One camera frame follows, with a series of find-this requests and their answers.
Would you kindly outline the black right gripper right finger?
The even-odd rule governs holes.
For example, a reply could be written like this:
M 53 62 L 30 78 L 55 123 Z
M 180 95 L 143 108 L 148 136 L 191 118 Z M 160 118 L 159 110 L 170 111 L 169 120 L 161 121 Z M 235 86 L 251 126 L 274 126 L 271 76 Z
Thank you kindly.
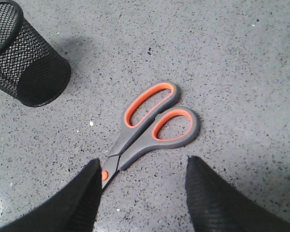
M 200 157 L 188 158 L 185 189 L 197 232 L 290 232 L 290 223 L 237 191 Z

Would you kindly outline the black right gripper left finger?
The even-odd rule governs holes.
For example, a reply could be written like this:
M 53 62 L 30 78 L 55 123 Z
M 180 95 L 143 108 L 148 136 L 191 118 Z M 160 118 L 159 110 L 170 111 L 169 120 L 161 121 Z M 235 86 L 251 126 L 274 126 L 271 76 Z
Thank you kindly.
M 102 196 L 99 159 L 91 160 L 64 188 L 0 232 L 91 232 Z

